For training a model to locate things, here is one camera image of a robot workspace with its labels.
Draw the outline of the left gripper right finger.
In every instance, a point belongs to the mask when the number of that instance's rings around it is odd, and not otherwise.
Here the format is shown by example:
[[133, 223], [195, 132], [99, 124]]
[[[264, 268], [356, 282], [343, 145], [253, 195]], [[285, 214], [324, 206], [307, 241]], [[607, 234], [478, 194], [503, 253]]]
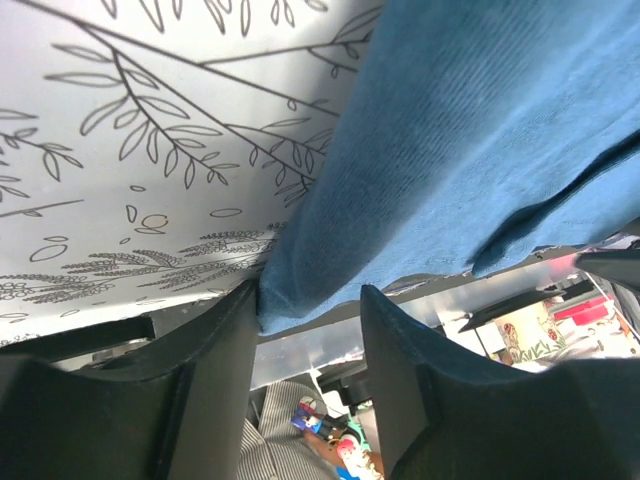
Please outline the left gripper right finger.
[[361, 290], [365, 359], [389, 479], [635, 479], [639, 363], [530, 373], [480, 356]]

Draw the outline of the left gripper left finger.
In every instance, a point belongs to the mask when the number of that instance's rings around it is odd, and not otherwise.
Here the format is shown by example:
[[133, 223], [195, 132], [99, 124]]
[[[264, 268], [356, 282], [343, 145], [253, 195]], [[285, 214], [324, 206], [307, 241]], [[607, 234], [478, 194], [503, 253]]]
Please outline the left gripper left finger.
[[246, 281], [99, 368], [63, 370], [74, 331], [1, 350], [5, 479], [232, 479], [258, 340]]

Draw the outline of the teal blue t shirt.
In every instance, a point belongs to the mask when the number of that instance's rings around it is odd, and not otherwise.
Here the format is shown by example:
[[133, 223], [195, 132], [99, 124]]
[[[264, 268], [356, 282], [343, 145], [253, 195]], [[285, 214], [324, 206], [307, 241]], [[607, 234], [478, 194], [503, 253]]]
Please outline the teal blue t shirt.
[[635, 1], [389, 1], [260, 280], [266, 335], [411, 275], [487, 275], [639, 215]]

